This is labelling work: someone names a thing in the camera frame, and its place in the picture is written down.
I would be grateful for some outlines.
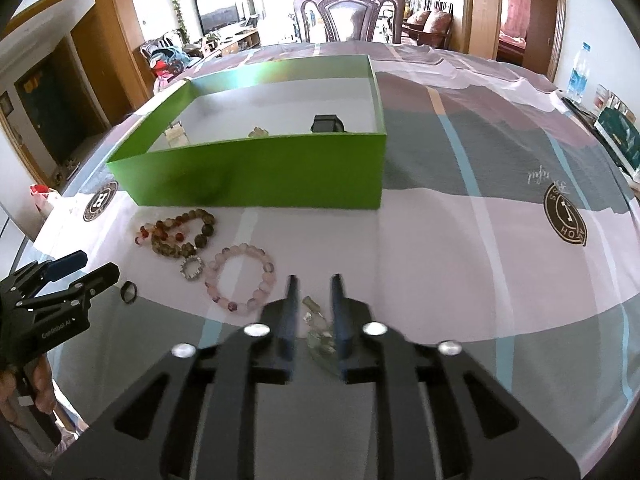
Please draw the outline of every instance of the picture frame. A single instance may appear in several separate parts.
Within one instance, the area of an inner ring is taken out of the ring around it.
[[[9,92],[5,91],[2,96],[0,96],[0,110],[2,110],[2,114],[7,117],[11,112],[14,111],[14,105],[9,99]]]

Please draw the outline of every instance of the green plant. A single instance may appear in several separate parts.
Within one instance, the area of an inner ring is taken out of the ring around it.
[[[184,25],[184,18],[182,16],[182,9],[180,8],[180,0],[171,0],[172,6],[174,6],[175,17],[178,20],[178,31],[182,37],[183,43],[189,43],[189,37],[187,35],[187,27]]]

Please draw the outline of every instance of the green cardboard box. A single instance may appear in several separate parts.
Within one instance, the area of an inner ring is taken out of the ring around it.
[[[141,111],[107,162],[138,205],[380,207],[386,131],[368,56],[185,79]],[[316,114],[337,114],[346,132],[311,133]],[[169,148],[164,132],[177,121],[189,143]],[[251,125],[269,136],[249,138]]]

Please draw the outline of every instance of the plastic bottle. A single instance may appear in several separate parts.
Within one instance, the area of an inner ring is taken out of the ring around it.
[[[569,88],[567,89],[567,97],[571,101],[580,104],[584,89],[587,86],[589,78],[589,53],[591,47],[587,43],[582,44],[580,52],[575,56],[574,69],[569,79]]]

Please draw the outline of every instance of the metal bolt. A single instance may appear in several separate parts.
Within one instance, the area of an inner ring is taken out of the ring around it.
[[[189,343],[178,343],[176,346],[171,348],[171,353],[180,359],[186,359],[196,353],[196,347]]]
[[[271,328],[263,323],[251,323],[243,328],[244,333],[251,337],[262,337],[271,332]]]
[[[438,345],[438,352],[442,355],[458,355],[462,352],[462,345],[457,341],[443,341]]]
[[[383,335],[389,330],[385,324],[373,321],[362,327],[362,331],[367,335]]]

